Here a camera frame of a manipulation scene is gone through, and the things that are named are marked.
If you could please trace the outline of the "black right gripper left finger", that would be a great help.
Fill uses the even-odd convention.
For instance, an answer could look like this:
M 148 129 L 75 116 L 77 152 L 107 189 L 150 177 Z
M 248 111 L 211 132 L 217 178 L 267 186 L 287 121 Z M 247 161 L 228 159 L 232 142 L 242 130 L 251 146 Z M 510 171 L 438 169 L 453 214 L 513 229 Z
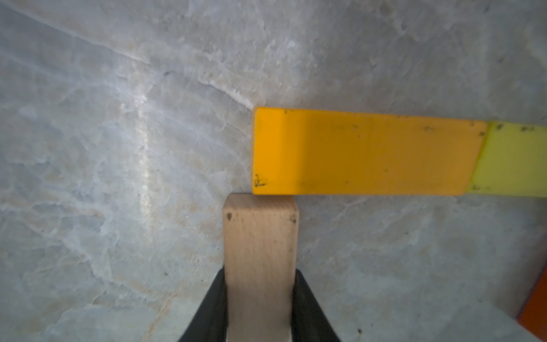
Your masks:
M 222 267 L 215 276 L 202 303 L 179 342 L 225 342 L 228 306 L 225 273 Z

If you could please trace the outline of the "lime yellow long block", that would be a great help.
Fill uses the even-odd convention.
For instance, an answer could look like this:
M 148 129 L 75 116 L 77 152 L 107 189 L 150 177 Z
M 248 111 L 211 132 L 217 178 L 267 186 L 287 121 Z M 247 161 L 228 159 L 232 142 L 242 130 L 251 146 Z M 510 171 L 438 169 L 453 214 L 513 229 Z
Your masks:
M 467 192 L 546 197 L 546 127 L 492 121 Z

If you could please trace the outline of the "golden yellow long block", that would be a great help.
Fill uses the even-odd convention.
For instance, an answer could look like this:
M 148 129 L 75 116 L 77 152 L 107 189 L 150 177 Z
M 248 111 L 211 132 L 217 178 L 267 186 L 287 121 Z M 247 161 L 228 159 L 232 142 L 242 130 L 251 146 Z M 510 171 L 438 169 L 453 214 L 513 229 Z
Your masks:
M 484 121 L 257 108 L 256 195 L 463 195 Z

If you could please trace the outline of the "red-orange long block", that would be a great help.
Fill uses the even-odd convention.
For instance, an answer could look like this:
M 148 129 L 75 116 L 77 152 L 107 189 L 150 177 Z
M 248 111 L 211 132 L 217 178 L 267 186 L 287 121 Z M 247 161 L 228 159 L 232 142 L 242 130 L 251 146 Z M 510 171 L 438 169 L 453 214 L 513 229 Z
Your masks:
M 546 266 L 519 313 L 518 323 L 540 341 L 546 341 L 547 270 Z

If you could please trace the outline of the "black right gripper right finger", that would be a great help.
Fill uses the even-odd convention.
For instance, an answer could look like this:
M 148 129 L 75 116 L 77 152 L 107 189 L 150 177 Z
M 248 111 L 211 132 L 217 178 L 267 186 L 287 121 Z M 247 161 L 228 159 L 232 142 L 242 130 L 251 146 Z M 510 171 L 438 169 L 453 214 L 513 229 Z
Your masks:
M 308 282 L 298 269 L 293 287 L 291 336 L 293 342 L 340 342 Z

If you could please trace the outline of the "beige long block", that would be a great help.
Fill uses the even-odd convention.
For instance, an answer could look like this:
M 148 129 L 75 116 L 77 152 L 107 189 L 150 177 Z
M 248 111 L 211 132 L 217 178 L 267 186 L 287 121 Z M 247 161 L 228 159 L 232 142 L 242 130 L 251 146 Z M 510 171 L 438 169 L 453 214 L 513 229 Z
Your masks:
M 295 199 L 231 194 L 222 212 L 228 341 L 290 341 L 299 234 Z

